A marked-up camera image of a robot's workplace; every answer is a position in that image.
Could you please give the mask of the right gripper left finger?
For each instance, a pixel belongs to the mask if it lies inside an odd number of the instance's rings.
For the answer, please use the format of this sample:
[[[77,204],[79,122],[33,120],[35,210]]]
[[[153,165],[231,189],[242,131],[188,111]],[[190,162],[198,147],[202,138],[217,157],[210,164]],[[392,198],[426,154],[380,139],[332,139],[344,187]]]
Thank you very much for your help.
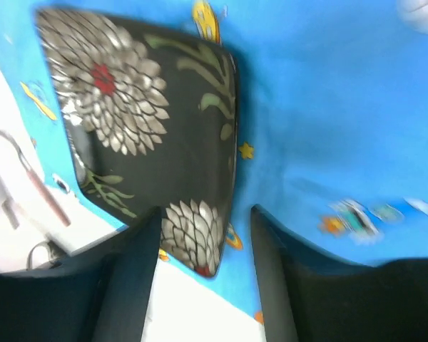
[[[79,254],[0,274],[0,341],[139,341],[160,225],[154,207]]]

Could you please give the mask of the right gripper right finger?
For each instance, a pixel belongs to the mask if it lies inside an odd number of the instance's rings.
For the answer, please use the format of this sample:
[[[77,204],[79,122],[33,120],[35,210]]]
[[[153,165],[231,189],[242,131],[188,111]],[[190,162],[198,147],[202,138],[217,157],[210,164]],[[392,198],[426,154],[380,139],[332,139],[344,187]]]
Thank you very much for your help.
[[[428,259],[348,264],[258,205],[250,231],[268,341],[428,341]]]

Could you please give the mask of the black floral square plate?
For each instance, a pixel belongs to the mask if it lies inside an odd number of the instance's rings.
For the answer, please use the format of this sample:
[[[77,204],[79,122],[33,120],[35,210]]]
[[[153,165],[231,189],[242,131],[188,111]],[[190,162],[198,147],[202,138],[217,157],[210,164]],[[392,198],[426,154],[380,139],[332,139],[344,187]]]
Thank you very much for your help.
[[[97,11],[41,7],[35,25],[82,193],[125,224],[160,207],[162,249],[214,277],[235,183],[233,56]]]

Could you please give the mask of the blue space print cloth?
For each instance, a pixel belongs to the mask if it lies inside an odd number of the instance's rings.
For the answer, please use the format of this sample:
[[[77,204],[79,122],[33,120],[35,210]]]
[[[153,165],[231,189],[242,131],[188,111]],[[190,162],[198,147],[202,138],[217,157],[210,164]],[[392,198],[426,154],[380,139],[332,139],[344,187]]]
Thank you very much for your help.
[[[0,125],[16,139],[48,185],[50,172],[76,188],[61,125],[24,95],[23,81],[54,108],[32,11],[79,5],[131,15],[196,35],[194,1],[0,1]],[[324,234],[330,205],[351,198],[380,207],[403,197],[428,203],[428,34],[401,20],[396,1],[209,1],[220,32],[242,68],[238,180],[232,221],[238,247],[227,247],[216,280],[184,270],[263,322],[247,217],[261,204],[296,237],[353,263],[378,266],[428,257],[428,216],[409,209],[379,235]],[[58,242],[70,252],[119,228],[82,196],[62,195],[75,217]]]

